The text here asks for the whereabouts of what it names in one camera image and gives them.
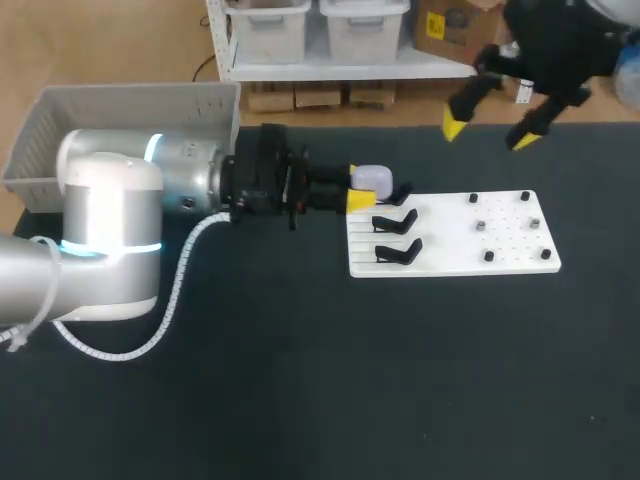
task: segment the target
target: dark mat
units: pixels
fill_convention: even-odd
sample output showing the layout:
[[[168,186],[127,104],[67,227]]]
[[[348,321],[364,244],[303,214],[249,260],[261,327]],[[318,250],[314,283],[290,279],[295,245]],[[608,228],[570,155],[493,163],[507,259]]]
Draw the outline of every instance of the dark mat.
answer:
[[[640,477],[640,127],[292,129],[317,163],[383,163],[419,192],[532,189],[556,275],[356,280],[343,219],[212,228],[165,340],[130,364],[44,326],[0,354],[3,479]],[[243,130],[239,149],[255,148]],[[18,234],[59,235],[26,215]],[[74,326],[124,351],[159,322],[183,240],[165,223],[152,315]]]

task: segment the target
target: black hook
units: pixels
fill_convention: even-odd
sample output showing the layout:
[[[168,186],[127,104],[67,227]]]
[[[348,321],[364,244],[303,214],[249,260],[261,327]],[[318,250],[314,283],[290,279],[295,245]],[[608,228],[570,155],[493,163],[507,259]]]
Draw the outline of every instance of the black hook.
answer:
[[[383,203],[385,205],[393,205],[394,207],[401,207],[404,201],[413,192],[413,184],[410,182],[403,183],[397,187],[391,196],[387,198]]]
[[[404,217],[404,220],[401,222],[396,222],[395,220],[390,220],[384,217],[372,217],[371,224],[373,225],[373,231],[382,230],[384,232],[396,233],[398,235],[404,235],[409,231],[409,229],[416,223],[418,219],[418,211],[414,208],[407,216]]]
[[[411,265],[418,254],[422,251],[422,240],[416,238],[406,252],[394,248],[377,246],[376,258],[378,263],[398,263],[400,265]]]

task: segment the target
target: white cable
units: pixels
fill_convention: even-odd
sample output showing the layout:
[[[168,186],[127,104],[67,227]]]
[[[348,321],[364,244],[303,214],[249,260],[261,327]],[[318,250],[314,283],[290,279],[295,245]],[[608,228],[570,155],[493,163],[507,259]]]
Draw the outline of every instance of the white cable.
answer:
[[[158,330],[153,336],[149,339],[147,343],[142,345],[140,348],[137,348],[128,353],[108,353],[100,350],[96,350],[95,348],[91,348],[85,343],[78,340],[76,336],[71,333],[67,327],[64,326],[62,322],[53,322],[53,325],[58,329],[60,335],[69,342],[73,347],[80,350],[82,353],[89,355],[90,357],[94,357],[100,360],[105,360],[108,362],[126,362],[128,360],[133,360],[138,358],[145,353],[149,352],[156,344],[162,339],[164,334],[169,328],[169,324],[173,318],[173,313],[176,309],[176,305],[178,303],[178,297],[180,295],[180,289],[182,288],[182,280],[184,278],[184,274],[187,268],[187,262],[189,261],[189,256],[191,255],[191,250],[196,240],[200,236],[200,234],[206,230],[208,227],[215,223],[221,222],[229,222],[230,216],[228,213],[216,213],[211,215],[204,220],[202,220],[195,228],[191,231],[187,240],[184,242],[184,246],[182,247],[182,252],[180,253],[180,260],[178,261],[178,268],[176,270],[176,276],[173,279],[173,287],[171,288],[171,296],[169,297],[169,304],[167,305],[167,310],[164,313],[164,317]]]
[[[51,311],[51,307],[53,307],[53,302],[56,299],[56,295],[58,294],[58,287],[60,286],[60,250],[58,249],[58,245],[47,237],[33,237],[30,239],[32,242],[44,242],[49,247],[49,251],[51,252],[51,276],[52,281],[47,290],[47,294],[44,297],[44,301],[40,306],[40,310],[36,316],[25,326],[14,327],[6,332],[3,332],[0,335],[0,338],[4,340],[8,340],[11,338],[11,345],[9,345],[9,352],[16,352],[20,347],[26,345],[29,335],[33,333],[33,331],[40,326],[40,324],[47,317],[49,312]]]
[[[4,332],[0,332],[0,343],[11,340],[15,335],[18,334],[18,332],[20,332],[20,327],[13,327],[9,330],[5,330]]]

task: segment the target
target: white storage box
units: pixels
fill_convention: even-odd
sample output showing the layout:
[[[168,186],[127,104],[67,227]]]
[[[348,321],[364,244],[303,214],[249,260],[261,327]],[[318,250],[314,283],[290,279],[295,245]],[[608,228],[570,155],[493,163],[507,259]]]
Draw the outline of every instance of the white storage box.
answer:
[[[238,50],[248,63],[299,63],[304,60],[305,20],[311,0],[290,7],[232,8]]]
[[[224,82],[47,87],[18,134],[0,185],[31,213],[62,212],[56,156],[62,139],[80,128],[184,133],[219,140],[234,152],[240,85]]]
[[[402,15],[410,0],[340,2],[320,0],[320,12],[329,23],[334,63],[383,65],[394,63]]]

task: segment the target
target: brown box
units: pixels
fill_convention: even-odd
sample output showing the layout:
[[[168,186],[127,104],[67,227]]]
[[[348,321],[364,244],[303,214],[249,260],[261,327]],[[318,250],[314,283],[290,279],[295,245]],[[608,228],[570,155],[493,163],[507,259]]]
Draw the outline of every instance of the brown box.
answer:
[[[342,93],[339,82],[300,82],[295,85],[296,109],[340,107]]]
[[[249,111],[255,113],[292,112],[293,84],[289,82],[262,82],[250,85]]]
[[[367,80],[351,82],[349,104],[384,110],[396,100],[396,83],[392,80]]]
[[[490,43],[509,41],[502,0],[420,0],[418,50],[472,64]]]

